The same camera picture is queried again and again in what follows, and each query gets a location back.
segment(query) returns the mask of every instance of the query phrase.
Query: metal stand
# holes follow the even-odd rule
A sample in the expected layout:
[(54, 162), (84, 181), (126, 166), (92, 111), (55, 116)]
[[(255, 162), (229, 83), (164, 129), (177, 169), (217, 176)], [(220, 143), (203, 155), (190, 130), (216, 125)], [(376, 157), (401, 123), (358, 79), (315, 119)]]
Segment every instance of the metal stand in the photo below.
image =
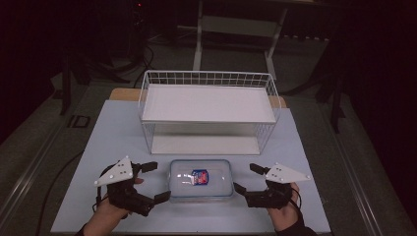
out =
[(202, 34), (204, 31), (215, 31), (224, 33), (235, 33), (252, 36), (271, 37), (272, 43), (269, 50), (265, 52), (265, 60), (267, 63), (268, 73), (270, 73), (274, 80), (276, 80), (275, 69), (273, 67), (272, 55), (278, 43), (281, 29), (285, 20), (288, 9), (284, 8), (281, 11), (279, 21), (266, 22), (254, 21), (234, 18), (222, 18), (205, 16), (203, 14), (203, 0), (199, 2), (199, 18), (197, 21), (197, 47), (194, 55), (193, 71), (200, 71), (202, 64)]

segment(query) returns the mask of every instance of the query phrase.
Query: white wire basket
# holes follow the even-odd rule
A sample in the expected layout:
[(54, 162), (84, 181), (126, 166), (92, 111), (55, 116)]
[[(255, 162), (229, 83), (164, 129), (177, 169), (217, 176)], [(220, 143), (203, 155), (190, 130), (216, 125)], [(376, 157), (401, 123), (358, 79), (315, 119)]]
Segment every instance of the white wire basket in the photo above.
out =
[(280, 108), (265, 73), (146, 71), (139, 98), (154, 154), (261, 154)]

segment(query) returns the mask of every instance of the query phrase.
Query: label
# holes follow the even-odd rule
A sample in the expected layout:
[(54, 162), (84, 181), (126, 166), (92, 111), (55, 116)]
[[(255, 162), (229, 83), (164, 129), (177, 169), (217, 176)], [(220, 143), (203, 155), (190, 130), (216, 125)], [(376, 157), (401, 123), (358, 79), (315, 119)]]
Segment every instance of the label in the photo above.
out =
[(209, 173), (206, 169), (195, 169), (191, 173), (191, 183), (193, 185), (207, 185), (209, 183)]

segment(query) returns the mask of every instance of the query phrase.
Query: person's right hand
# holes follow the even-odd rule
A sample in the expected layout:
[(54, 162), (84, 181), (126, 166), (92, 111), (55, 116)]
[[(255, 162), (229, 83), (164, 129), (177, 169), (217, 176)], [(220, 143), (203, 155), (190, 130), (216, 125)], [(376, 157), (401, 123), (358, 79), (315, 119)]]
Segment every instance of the person's right hand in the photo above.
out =
[[(299, 192), (299, 188), (295, 183), (291, 183), (291, 188)], [(298, 201), (298, 194), (295, 191), (292, 191), (291, 200), (294, 203)], [(267, 211), (276, 231), (282, 231), (298, 220), (298, 208), (291, 203), (288, 203), (287, 206), (281, 209), (267, 208)]]

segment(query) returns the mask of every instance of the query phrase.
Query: white platform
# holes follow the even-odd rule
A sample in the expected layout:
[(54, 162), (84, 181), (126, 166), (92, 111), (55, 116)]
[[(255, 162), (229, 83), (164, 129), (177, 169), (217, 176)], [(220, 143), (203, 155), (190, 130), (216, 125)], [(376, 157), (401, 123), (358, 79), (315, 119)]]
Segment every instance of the white platform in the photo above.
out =
[[(144, 184), (137, 187), (153, 197), (168, 190), (169, 164), (174, 159), (226, 159), (231, 164), (233, 181), (249, 191), (264, 190), (265, 179), (249, 169), (254, 162), (273, 166), (279, 162), (312, 176), (311, 181), (298, 183), (303, 200), (302, 211), (307, 226), (317, 232), (330, 232), (314, 176), (305, 156), (289, 109), (282, 109), (263, 153), (246, 155), (150, 155), (137, 115), (137, 102), (106, 101), (86, 151), (79, 163), (68, 192), (62, 202), (51, 231), (75, 233), (92, 216), (96, 188), (93, 185), (108, 165), (129, 155), (135, 163), (157, 161), (158, 169), (141, 174)], [(268, 234), (273, 227), (264, 208), (248, 208), (245, 199), (233, 194), (227, 202), (174, 204), (156, 206), (148, 217), (133, 214), (115, 228), (121, 234)]]
[(274, 124), (265, 88), (151, 84), (144, 123)]
[(265, 88), (151, 84), (147, 94), (153, 154), (260, 154), (256, 125), (276, 122)]

